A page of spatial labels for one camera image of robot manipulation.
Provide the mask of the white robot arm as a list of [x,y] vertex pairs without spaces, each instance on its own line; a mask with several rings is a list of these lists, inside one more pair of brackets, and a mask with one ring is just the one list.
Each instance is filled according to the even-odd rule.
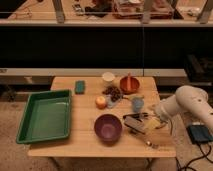
[[208,103],[207,92],[201,88],[181,86],[170,97],[152,105],[151,110],[162,121],[179,113],[189,112],[213,133],[213,107]]

